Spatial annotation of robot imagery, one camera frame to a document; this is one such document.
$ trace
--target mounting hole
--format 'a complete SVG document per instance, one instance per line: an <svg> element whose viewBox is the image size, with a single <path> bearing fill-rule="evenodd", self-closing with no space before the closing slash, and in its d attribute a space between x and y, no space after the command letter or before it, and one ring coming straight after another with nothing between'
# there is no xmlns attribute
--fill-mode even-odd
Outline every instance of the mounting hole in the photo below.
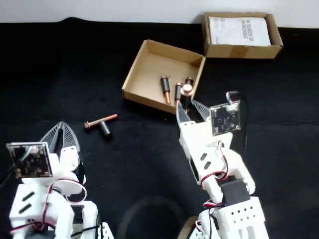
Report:
<svg viewBox="0 0 319 239"><path fill-rule="evenodd" d="M210 164L211 164L211 162L208 161L208 162L205 164L204 169L206 170L207 168L209 168Z"/></svg>
<svg viewBox="0 0 319 239"><path fill-rule="evenodd" d="M203 153L202 156L200 157L200 160L203 161L207 156L207 153Z"/></svg>

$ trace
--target metal bolt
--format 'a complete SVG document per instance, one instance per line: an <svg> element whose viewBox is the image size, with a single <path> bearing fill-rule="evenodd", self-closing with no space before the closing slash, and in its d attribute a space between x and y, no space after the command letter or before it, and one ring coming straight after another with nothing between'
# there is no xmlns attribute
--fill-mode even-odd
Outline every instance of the metal bolt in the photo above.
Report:
<svg viewBox="0 0 319 239"><path fill-rule="evenodd" d="M114 115L107 116L107 117L104 117L104 118L101 118L101 119L97 119L97 120L92 121L92 122L86 121L84 123L84 127L85 127L85 129L90 129L92 126L97 125L101 121L108 121L108 120L116 119L117 117L118 117L118 115L114 114Z"/></svg>

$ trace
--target circuit board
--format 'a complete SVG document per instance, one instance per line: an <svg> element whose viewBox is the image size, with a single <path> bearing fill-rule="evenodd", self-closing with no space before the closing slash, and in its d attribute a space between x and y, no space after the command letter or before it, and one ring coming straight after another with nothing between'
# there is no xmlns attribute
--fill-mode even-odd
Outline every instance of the circuit board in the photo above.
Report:
<svg viewBox="0 0 319 239"><path fill-rule="evenodd" d="M209 108L213 136L240 130L240 101Z"/></svg>
<svg viewBox="0 0 319 239"><path fill-rule="evenodd" d="M52 177L46 142L8 143L17 178Z"/></svg>

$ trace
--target black cylinder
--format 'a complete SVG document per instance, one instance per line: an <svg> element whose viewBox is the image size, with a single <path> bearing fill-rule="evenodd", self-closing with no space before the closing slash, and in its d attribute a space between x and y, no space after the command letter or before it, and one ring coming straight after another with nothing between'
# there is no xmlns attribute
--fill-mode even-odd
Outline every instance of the black cylinder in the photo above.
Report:
<svg viewBox="0 0 319 239"><path fill-rule="evenodd" d="M185 84L180 89L180 103L185 110L190 107L192 95L193 95L193 87L191 85Z"/></svg>
<svg viewBox="0 0 319 239"><path fill-rule="evenodd" d="M99 126L100 126L100 129L105 137L112 136L112 133L111 133L110 129L108 128L108 126L106 125L105 121L99 122Z"/></svg>
<svg viewBox="0 0 319 239"><path fill-rule="evenodd" d="M180 103L186 110L190 106L191 96L180 95Z"/></svg>
<svg viewBox="0 0 319 239"><path fill-rule="evenodd" d="M163 92L170 92L169 82L168 82L167 76L162 76L160 78L160 83L161 83L161 88L162 88Z"/></svg>
<svg viewBox="0 0 319 239"><path fill-rule="evenodd" d="M194 80L193 80L193 78L192 78L192 77L187 77L187 78L185 79L185 84L189 84L189 85L193 86L193 85L194 85Z"/></svg>
<svg viewBox="0 0 319 239"><path fill-rule="evenodd" d="M177 83L175 85L175 100L180 100L180 96L181 96L180 89L181 89L181 83Z"/></svg>

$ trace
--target cable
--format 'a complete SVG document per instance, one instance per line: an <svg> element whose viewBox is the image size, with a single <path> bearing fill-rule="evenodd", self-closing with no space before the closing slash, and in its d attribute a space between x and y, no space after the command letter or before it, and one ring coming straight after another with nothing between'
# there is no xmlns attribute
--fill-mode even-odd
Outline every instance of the cable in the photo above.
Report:
<svg viewBox="0 0 319 239"><path fill-rule="evenodd" d="M226 100L231 105L234 103L234 101L231 98L231 95L238 95L242 101L245 103L246 106L246 118L244 121L244 153L243 153L243 160L244 162L247 161L247 124L248 124L248 116L249 116L249 107L248 107L248 101L244 95L242 95L239 91L229 91L226 93Z"/></svg>
<svg viewBox="0 0 319 239"><path fill-rule="evenodd" d="M100 227L100 225L96 225L96 226L93 226L93 227L89 227L89 228L82 229L81 231L79 231L79 232L77 232L77 233L73 233L73 234L71 235L71 237L75 237L75 236L77 236L77 235L82 234L83 232L86 232L86 231L89 231L89 230L92 230L92 229L96 229L96 228L99 228L99 227Z"/></svg>
<svg viewBox="0 0 319 239"><path fill-rule="evenodd" d="M51 224L51 223L47 223L47 222L44 222L44 223L42 223L42 222L32 222L32 223L27 223L27 224L24 224L24 225L21 225L21 226L12 228L12 229L10 230L10 232L14 232L14 231L19 230L19 229L21 229L21 228L25 228L25 227L27 227L27 226L35 225L35 224L41 224L41 225L45 224L45 225L48 225L48 226L50 226L51 228L55 229L55 225L53 225L53 224Z"/></svg>
<svg viewBox="0 0 319 239"><path fill-rule="evenodd" d="M98 228L101 228L101 239L103 239L103 227L102 227L102 223L103 223L102 217L98 216L98 217L96 218L96 225L95 225L95 226L89 227L89 228L84 228L84 229L82 229L81 231L72 234L71 237L75 237L75 236L77 236L77 235L82 234L83 232L86 232L86 231L95 229L95 238L97 239L97 238L98 238L98 230L97 230L97 229L98 229Z"/></svg>
<svg viewBox="0 0 319 239"><path fill-rule="evenodd" d="M48 209L48 198L49 198L49 195L50 193L52 192L52 188L53 188L53 185L56 183L56 182L68 182L68 183L73 183L73 184L76 184L80 187L82 187L82 189L84 190L84 197L82 200L78 201L77 203L81 203L83 202L85 199L86 199L86 196L87 196L87 191L86 191L86 188L80 184L79 182L77 181L74 181L74 180L71 180L71 179L58 179L56 181L54 181L53 183L50 184L50 186L48 187L48 193L46 195L46 199L45 199L45 202L44 202L44 207L43 207L43 211L42 211L42 226L40 228L38 228L40 231L43 230L44 228L44 222L45 222L45 214L46 214L46 211Z"/></svg>
<svg viewBox="0 0 319 239"><path fill-rule="evenodd" d="M30 154L31 149L32 149L32 146L29 146L29 147L25 150L25 153L23 154L23 156L22 156L20 159L18 159L16 163L21 163L22 161L24 161L24 160L27 158L27 156ZM0 180L0 190L3 188L3 186L6 184L6 182L7 182L8 179L10 178L10 176L13 174L14 169L15 169L15 166L12 165L12 166L7 170L7 172L5 173L5 175L1 178L1 180Z"/></svg>
<svg viewBox="0 0 319 239"><path fill-rule="evenodd" d="M225 157L223 151L221 150L221 148L223 147L223 145L224 145L224 143L223 143L222 141L219 141L217 148L218 148L218 150L221 152L222 158L223 158L223 160L224 160L224 162L225 162L225 165L226 165L226 170L225 170L225 171L212 172L212 173L209 173L209 174L207 174L206 176L204 176L204 177L201 179L201 182L200 182L201 188L203 188L203 182L204 182L204 180L207 179L207 178L209 178L210 176L215 175L215 177L216 177L217 179L222 180L222 181L228 178L228 161L227 161L227 159L226 159L226 157Z"/></svg>
<svg viewBox="0 0 319 239"><path fill-rule="evenodd" d="M213 203L213 201L211 199L209 199L208 201L203 203L203 207L205 207L205 208L220 207L222 205L224 205L224 203Z"/></svg>
<svg viewBox="0 0 319 239"><path fill-rule="evenodd" d="M223 143L223 141L220 140L218 142L217 148L220 151L222 159L224 160L224 163L226 165L226 170L225 170L226 174L222 177L222 180L225 180L226 178L228 178L228 161L223 153L223 150L221 150L221 148L223 148L223 147L224 147L224 143Z"/></svg>

